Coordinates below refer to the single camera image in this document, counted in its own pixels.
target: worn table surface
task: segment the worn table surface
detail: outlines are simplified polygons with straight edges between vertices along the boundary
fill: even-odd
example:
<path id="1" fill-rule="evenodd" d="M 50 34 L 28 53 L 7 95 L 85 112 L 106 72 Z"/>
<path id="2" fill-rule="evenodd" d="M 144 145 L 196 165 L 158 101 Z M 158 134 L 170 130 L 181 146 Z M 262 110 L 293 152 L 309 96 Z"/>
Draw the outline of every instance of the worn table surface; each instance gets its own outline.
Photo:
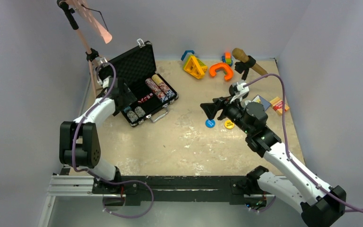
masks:
<path id="1" fill-rule="evenodd" d="M 210 67 L 219 61 L 203 62 Z M 268 73 L 278 74 L 275 61 L 257 63 Z M 245 175 L 259 165 L 281 174 L 248 148 L 245 135 L 237 126 L 226 129 L 226 119 L 217 121 L 212 129 L 205 126 L 207 118 L 199 104 L 227 96 L 231 83 L 241 79 L 240 74 L 234 72 L 233 79 L 226 82 L 223 72 L 212 78 L 208 70 L 198 80 L 183 71 L 181 61 L 157 61 L 156 64 L 157 72 L 179 93 L 179 99 L 169 106 L 168 115 L 156 123 L 148 120 L 132 128 L 121 114 L 106 119 L 98 129 L 102 157 L 116 165 L 123 175 Z M 250 70 L 247 81 L 258 76 Z M 85 107 L 94 101 L 92 92 L 89 94 Z M 279 80 L 269 77 L 251 85 L 248 99 L 256 95 L 268 101 L 276 96 L 281 98 Z M 272 108 L 267 114 L 269 128 L 284 140 L 282 117 Z M 303 162 L 290 111 L 286 113 L 286 128 L 289 148 Z"/>

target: case lid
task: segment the case lid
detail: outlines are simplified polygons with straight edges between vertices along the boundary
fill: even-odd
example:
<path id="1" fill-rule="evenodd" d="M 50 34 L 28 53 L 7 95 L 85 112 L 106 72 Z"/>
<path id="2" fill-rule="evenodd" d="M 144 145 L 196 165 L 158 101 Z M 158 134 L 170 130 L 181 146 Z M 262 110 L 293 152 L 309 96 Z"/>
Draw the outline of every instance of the case lid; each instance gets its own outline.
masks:
<path id="1" fill-rule="evenodd" d="M 134 82 L 146 79 L 147 76 L 153 75 L 156 71 L 154 50 L 152 48 L 152 43 L 149 41 L 146 41 L 145 43 L 142 41 L 139 42 L 138 46 L 115 57 L 109 62 L 112 63 L 116 69 L 116 77 L 126 79 L 126 83 L 129 87 L 133 86 Z M 99 73 L 100 76 L 104 76 L 105 74 L 106 71 Z"/>

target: yellow poker chip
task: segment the yellow poker chip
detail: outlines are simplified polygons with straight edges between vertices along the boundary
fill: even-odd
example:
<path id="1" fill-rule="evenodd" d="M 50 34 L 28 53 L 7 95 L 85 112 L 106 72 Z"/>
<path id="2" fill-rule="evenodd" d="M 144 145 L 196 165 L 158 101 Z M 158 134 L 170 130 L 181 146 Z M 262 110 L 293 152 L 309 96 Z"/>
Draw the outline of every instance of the yellow poker chip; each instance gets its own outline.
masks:
<path id="1" fill-rule="evenodd" d="M 234 128 L 234 123 L 230 120 L 227 120 L 227 121 L 225 121 L 225 127 L 227 129 L 232 129 L 232 128 Z"/>

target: blue poker chip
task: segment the blue poker chip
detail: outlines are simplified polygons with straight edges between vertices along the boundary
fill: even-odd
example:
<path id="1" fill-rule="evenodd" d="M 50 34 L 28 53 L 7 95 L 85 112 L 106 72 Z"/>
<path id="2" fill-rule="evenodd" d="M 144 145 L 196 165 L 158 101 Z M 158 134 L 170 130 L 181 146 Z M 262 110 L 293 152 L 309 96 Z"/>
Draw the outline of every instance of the blue poker chip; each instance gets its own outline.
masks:
<path id="1" fill-rule="evenodd" d="M 206 120 L 206 121 L 205 121 L 205 125 L 206 125 L 208 128 L 213 128 L 213 127 L 215 127 L 215 121 L 214 121 L 214 120 L 210 120 L 210 119 L 208 119 L 208 120 Z"/>

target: black cable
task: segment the black cable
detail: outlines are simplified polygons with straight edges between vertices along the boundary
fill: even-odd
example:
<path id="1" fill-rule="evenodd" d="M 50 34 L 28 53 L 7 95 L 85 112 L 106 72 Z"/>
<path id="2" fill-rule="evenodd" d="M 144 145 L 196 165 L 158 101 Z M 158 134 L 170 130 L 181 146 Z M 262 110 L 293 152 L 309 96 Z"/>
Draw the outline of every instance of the black cable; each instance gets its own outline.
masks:
<path id="1" fill-rule="evenodd" d="M 84 7 L 84 8 L 86 8 L 86 9 L 88 9 L 88 10 L 95 11 L 95 12 L 98 12 L 99 14 L 101 14 L 102 21 L 104 21 L 104 25 L 105 25 L 105 27 L 106 27 L 106 30 L 109 32 L 109 30 L 108 30 L 108 26 L 106 26 L 105 19 L 104 19 L 104 17 L 102 16 L 101 11 L 99 11 L 99 10 L 95 10 L 95 9 L 90 9 L 90 8 L 88 8 L 88 7 L 85 7 L 85 6 L 84 6 L 84 4 L 81 4 L 81 6 L 82 6 L 82 7 Z"/>

